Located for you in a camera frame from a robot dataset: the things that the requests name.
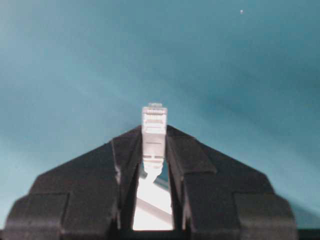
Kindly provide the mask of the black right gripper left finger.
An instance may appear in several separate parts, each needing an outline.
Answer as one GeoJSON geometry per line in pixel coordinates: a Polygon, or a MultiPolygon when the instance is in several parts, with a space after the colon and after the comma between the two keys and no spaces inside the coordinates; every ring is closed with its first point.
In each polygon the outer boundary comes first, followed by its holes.
{"type": "Polygon", "coordinates": [[[4,240],[107,240],[133,226],[141,128],[41,175],[16,200],[4,240]]]}

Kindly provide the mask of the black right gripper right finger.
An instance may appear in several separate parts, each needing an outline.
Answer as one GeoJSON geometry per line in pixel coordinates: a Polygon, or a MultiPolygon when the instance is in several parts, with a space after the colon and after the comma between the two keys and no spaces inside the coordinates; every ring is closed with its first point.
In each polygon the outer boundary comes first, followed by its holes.
{"type": "Polygon", "coordinates": [[[287,200],[267,176],[167,127],[173,225],[192,240],[296,240],[287,200]]]}

